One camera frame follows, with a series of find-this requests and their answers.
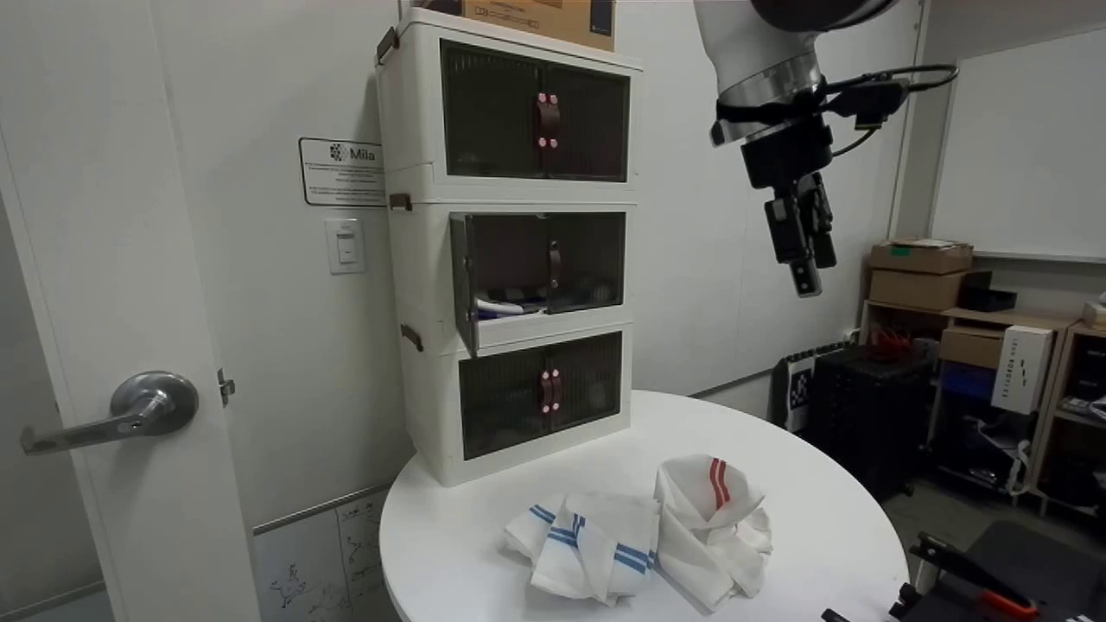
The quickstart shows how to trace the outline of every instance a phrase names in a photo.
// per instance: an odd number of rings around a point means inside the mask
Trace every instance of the stacked drawer unit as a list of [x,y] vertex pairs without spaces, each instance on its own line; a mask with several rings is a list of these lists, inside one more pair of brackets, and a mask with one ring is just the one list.
[[378,46],[405,409],[441,485],[630,426],[633,77],[430,11]]

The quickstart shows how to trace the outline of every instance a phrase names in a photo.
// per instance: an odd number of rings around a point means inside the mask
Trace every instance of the lever handle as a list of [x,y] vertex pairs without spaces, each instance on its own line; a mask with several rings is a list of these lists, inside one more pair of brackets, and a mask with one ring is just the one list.
[[198,403],[199,403],[199,394],[185,375],[168,369],[143,369],[127,375],[109,394],[107,420],[90,420],[77,427],[46,433],[46,435],[36,435],[35,427],[22,427],[20,447],[22,451],[60,451],[60,448],[99,447],[99,441],[117,441],[135,435],[173,435],[193,420]]

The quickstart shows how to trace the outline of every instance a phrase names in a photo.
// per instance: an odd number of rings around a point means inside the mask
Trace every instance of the white round table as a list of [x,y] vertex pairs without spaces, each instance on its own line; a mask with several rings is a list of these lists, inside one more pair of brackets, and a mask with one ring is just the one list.
[[[706,616],[661,573],[626,603],[558,600],[528,586],[528,564],[502,550],[502,528],[558,489],[652,498],[657,467],[710,451],[762,486],[775,553],[756,597],[729,597]],[[905,557],[873,498],[808,441],[707,401],[633,394],[633,426],[547,459],[441,486],[413,456],[378,519],[378,558],[392,607],[406,622],[851,622],[883,619]]]

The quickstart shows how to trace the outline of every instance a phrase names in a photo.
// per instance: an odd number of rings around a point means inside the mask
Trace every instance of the sticker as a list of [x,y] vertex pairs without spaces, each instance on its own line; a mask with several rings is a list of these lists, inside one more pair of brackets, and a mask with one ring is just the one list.
[[383,207],[375,140],[301,137],[301,183],[309,207]]

